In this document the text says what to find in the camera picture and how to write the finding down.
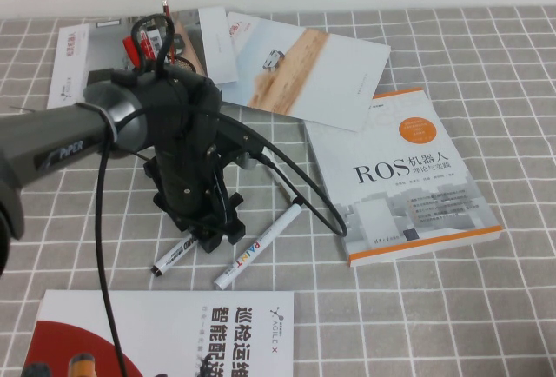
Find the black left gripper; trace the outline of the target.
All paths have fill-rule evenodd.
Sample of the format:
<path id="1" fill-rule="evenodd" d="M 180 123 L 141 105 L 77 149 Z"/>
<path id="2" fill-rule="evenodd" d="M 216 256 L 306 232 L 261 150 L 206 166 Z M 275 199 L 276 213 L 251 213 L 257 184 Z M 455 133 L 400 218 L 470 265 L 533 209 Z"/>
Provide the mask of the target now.
<path id="1" fill-rule="evenodd" d="M 215 141 L 178 136 L 157 143 L 154 150 L 143 165 L 157 187 L 154 203 L 180 231 L 189 231 L 205 253 L 217 249 L 225 235 L 237 244 L 246 234 L 236 211 L 243 198 L 228 193 Z"/>

